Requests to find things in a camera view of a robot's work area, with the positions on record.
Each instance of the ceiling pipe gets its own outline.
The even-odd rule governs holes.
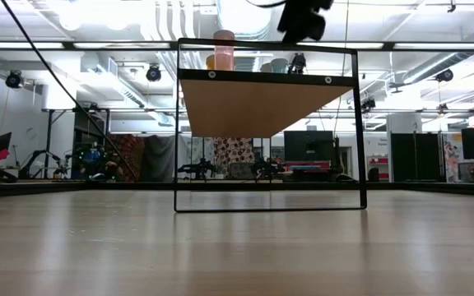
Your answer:
[[[25,5],[29,9],[31,9],[31,11],[33,11],[37,16],[41,17],[42,20],[47,22],[47,24],[49,24],[51,27],[53,27],[53,29],[55,29],[63,37],[65,37],[67,39],[70,39],[70,40],[74,40],[74,38],[72,36],[70,36],[68,34],[68,32],[66,32],[62,27],[60,27],[59,25],[56,25],[53,21],[51,21],[43,12],[38,10],[33,3],[30,3],[27,0],[21,0],[21,4]]]
[[[184,31],[186,37],[191,39],[196,39],[194,27],[194,10],[193,10],[193,0],[183,0],[182,4],[184,5]],[[204,63],[201,60],[200,53],[192,52],[193,55],[193,67],[195,69],[203,69]]]
[[[409,22],[417,13],[420,9],[424,8],[425,5],[427,4],[427,0],[422,0],[419,4],[417,4],[411,13],[403,19],[398,25],[395,25],[390,32],[388,32],[384,37],[383,41],[389,40],[391,37],[393,37],[396,32],[398,32],[407,22]]]
[[[465,41],[474,41],[474,34],[466,38]],[[470,53],[441,53],[424,62],[420,66],[410,70],[403,76],[403,83],[415,84],[427,78],[435,76],[440,72],[474,56]]]
[[[156,26],[156,3],[153,0],[146,0],[145,4],[147,15],[152,17],[148,17],[145,22],[140,24],[140,33],[145,40],[161,41],[162,38],[160,37],[159,30]],[[170,74],[171,78],[176,81],[176,67],[174,66],[174,62],[172,61],[169,53],[156,52],[156,56],[160,63],[164,66],[165,70]]]
[[[173,32],[173,36],[176,40],[183,38],[184,36],[182,35],[182,19],[180,17],[180,12],[181,7],[180,7],[180,0],[172,0],[171,1],[171,7],[172,7],[172,12],[173,12],[173,20],[172,20],[172,25],[171,25],[171,31]],[[191,69],[195,68],[195,65],[193,64],[193,61],[191,59],[191,54],[190,52],[181,52],[181,56],[184,58],[185,62],[181,58],[180,61],[180,67]]]

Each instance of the ceiling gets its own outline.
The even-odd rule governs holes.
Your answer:
[[[188,30],[186,11],[188,0],[156,1],[157,13],[153,18],[147,15],[146,9],[146,5],[151,1],[72,0],[70,3],[68,0],[15,0],[9,1],[9,3],[33,40],[142,41],[148,40],[148,38],[141,32],[141,24],[152,22],[160,33],[159,38],[175,40],[177,32],[174,30],[173,22],[174,5],[179,5],[179,35],[194,35],[194,37],[209,39],[224,24],[236,31],[239,38],[246,39],[247,32],[243,33],[240,30],[245,31],[244,28],[251,30],[250,28],[254,26],[260,27],[262,22],[255,20],[262,20],[266,17],[271,20],[269,22],[263,21],[268,25],[264,28],[261,38],[271,41],[282,39],[282,34],[277,32],[277,23],[281,17],[282,7],[272,10],[255,10],[247,6],[245,0],[192,0],[193,25],[189,26]],[[252,2],[260,4],[274,1],[254,0]],[[82,3],[90,3],[88,7],[91,8],[82,8],[78,12],[74,7],[79,6],[75,6],[75,4]],[[447,13],[449,3],[449,0],[336,0],[331,11],[320,12],[327,20],[326,31],[321,41],[474,41],[474,0],[457,1],[457,8],[452,13]],[[164,27],[160,22],[162,18],[160,9],[165,4],[167,4],[167,22],[163,31]],[[64,22],[63,13],[66,11],[60,8],[63,5],[69,5],[68,7],[73,9],[70,11],[71,16],[81,20],[82,23],[76,30],[70,28],[71,24],[60,23],[60,21]],[[220,15],[217,15],[217,9],[221,11]],[[115,25],[120,27],[125,25],[125,28],[111,29]],[[0,3],[0,40],[19,39],[23,40],[21,32]],[[112,58],[118,64],[118,76],[142,95],[146,103],[162,108],[174,106],[174,99],[171,96],[174,93],[173,67],[161,65],[162,79],[158,82],[149,82],[145,78],[145,73],[151,63],[162,64],[162,56],[158,56],[155,52],[142,51],[87,53],[94,54],[100,61]],[[79,80],[89,90],[78,92],[78,99],[95,100],[104,106],[120,100],[118,94],[115,94],[110,88],[108,89],[108,86],[93,85],[89,78],[92,73],[87,72],[85,68],[74,71],[74,68],[64,67],[67,61],[80,61],[84,52],[48,52],[45,54],[52,64],[75,80]],[[169,56],[169,61],[174,61],[174,53],[163,52],[161,54]],[[208,52],[199,53],[202,64],[207,55],[209,55]],[[255,62],[260,66],[274,58],[286,58],[290,61],[292,56],[293,53],[289,52],[261,52],[255,57],[243,58],[241,62],[251,62],[251,65]],[[451,109],[474,108],[474,56],[451,67],[455,77],[448,83],[439,84],[426,79],[412,86],[401,88],[400,90],[403,90],[405,94],[393,93],[394,89],[388,86],[389,83],[399,81],[401,75],[419,67],[435,56],[437,53],[360,53],[362,98],[375,98],[377,108],[380,109],[436,109],[440,102],[445,101],[449,102],[448,106]],[[341,54],[306,53],[306,58],[308,74],[351,76],[349,58],[344,62],[344,56]],[[37,62],[38,58],[32,52],[0,51],[0,63],[16,61]],[[257,65],[246,71],[252,70],[258,70]],[[48,80],[48,77],[40,76],[34,75],[29,78]],[[336,110],[340,102],[341,109],[348,109],[352,106],[350,98],[351,94],[344,95],[341,99],[338,98],[325,106],[325,110]],[[447,119],[448,123],[462,121],[462,118],[459,117],[449,119]],[[383,118],[370,120],[373,123],[384,123]]]

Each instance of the black metal frame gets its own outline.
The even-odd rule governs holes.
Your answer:
[[[11,46],[5,46],[5,44],[28,44],[27,41],[18,40],[18,41],[9,41],[9,40],[0,40],[0,51],[31,51],[31,48],[18,46],[12,48]],[[179,48],[179,41],[147,41],[147,40],[110,40],[110,41],[66,41],[66,40],[41,40],[35,41],[35,44],[51,44],[59,43],[61,44],[60,48],[41,48],[41,51],[177,51]],[[323,42],[311,42],[311,44],[337,44],[338,47],[350,48],[350,44],[355,44],[358,52],[424,52],[424,53],[474,53],[474,49],[458,49],[454,48],[454,45],[459,44],[474,44],[474,42],[462,42],[462,41],[323,41]],[[262,42],[262,44],[280,44],[279,42]],[[372,44],[382,44],[381,47],[374,47]],[[397,48],[396,45],[399,44],[436,44],[436,45],[446,45],[447,47],[438,46],[432,48],[423,48],[423,49],[414,49],[414,48]],[[247,49],[235,49],[235,50],[250,50],[261,48],[261,45],[258,47],[251,47]],[[212,49],[208,48],[197,48],[195,51],[208,51]]]
[[[319,52],[319,53],[339,53],[351,55],[351,70],[352,77],[344,76],[288,76],[284,74],[272,73],[256,73],[250,72],[225,72],[225,71],[208,71],[208,70],[190,70],[180,68],[181,51],[195,51],[197,48],[192,47],[185,49],[184,45],[210,45],[210,46],[232,46],[241,48],[253,48],[268,51],[296,51],[296,52]],[[312,207],[312,208],[260,208],[260,209],[210,209],[210,210],[180,210],[177,204],[178,191],[181,191],[178,176],[179,163],[179,116],[175,116],[175,148],[174,148],[174,196],[173,208],[177,213],[223,213],[223,212],[264,212],[264,211],[308,211],[308,210],[363,210],[367,208],[367,184],[365,176],[365,148],[363,142],[363,122],[361,110],[360,97],[360,83],[358,72],[358,52],[354,49],[340,49],[340,48],[326,48],[320,46],[303,46],[268,42],[244,42],[231,40],[214,40],[214,39],[179,39],[177,43],[177,90],[180,87],[181,79],[192,80],[212,80],[212,81],[254,81],[254,82],[269,82],[269,83],[295,83],[302,85],[318,85],[318,86],[350,86],[354,92],[355,105],[355,134],[356,144],[358,150],[358,170],[359,182],[357,184],[348,184],[346,187],[339,186],[341,184],[334,184],[328,187],[327,184],[323,187],[325,190],[338,188],[341,190],[359,190],[360,191],[360,206],[357,207]],[[180,97],[177,91],[175,112],[179,114]],[[268,191],[272,190],[272,180],[267,184],[257,184],[257,188],[266,187]],[[308,187],[308,184],[295,183],[291,184],[295,190]],[[245,191],[248,186],[233,187],[233,191]]]

